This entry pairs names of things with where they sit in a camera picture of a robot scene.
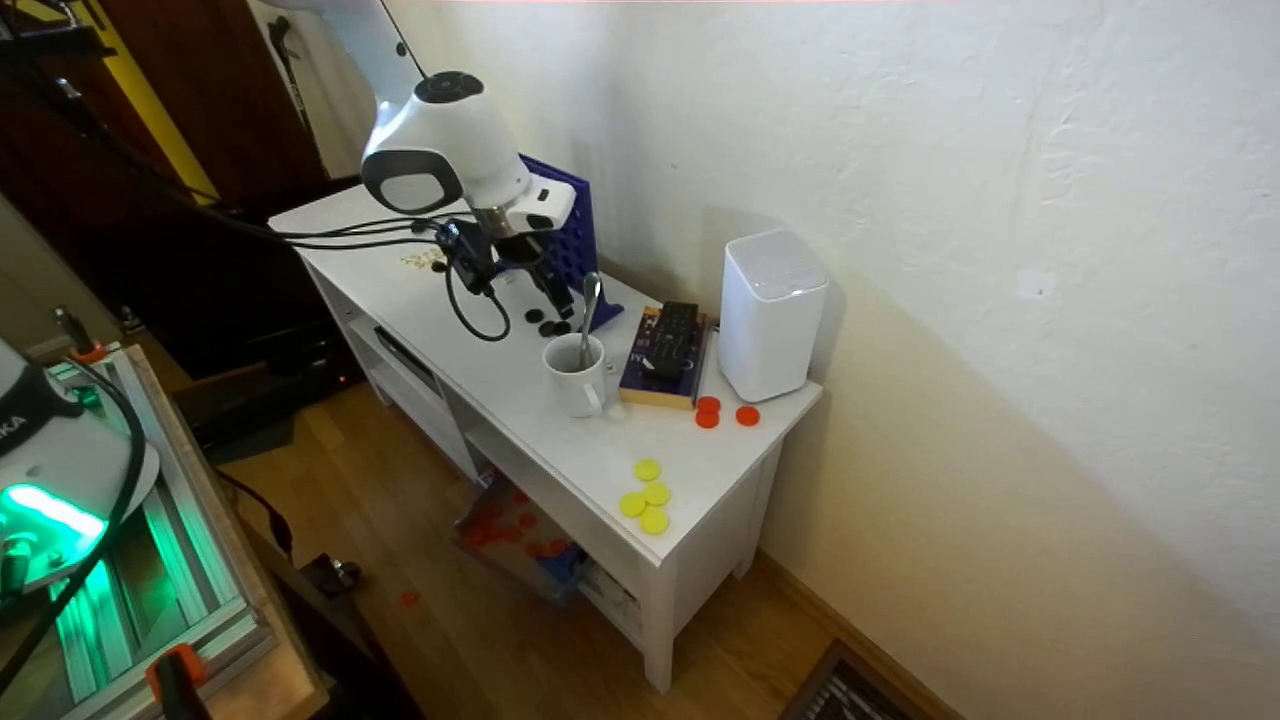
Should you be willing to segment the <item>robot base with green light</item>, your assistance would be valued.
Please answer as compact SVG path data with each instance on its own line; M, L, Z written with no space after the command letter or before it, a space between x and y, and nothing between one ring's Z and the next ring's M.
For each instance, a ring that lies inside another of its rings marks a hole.
M2 720L165 717L158 667L212 682L272 639L201 474L135 354L0 345Z

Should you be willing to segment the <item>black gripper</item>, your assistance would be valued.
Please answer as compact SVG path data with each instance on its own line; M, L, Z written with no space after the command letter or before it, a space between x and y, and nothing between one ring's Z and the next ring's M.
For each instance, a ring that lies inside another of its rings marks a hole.
M441 220L435 245L471 297L486 297L505 271L524 271L561 314L570 313L570 292L548 260L552 231L492 237L477 220Z

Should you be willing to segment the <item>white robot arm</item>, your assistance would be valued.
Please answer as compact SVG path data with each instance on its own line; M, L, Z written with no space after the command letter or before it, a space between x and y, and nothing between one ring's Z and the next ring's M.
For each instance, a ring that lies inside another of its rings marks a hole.
M471 222L452 257L486 284L486 262L506 260L530 274L561 314L566 284L548 266L543 245L566 222L577 186L530 171L486 89L471 73L418 73L379 0L269 0L281 12L313 12L371 90L371 129L358 178L371 198L404 216L452 205Z

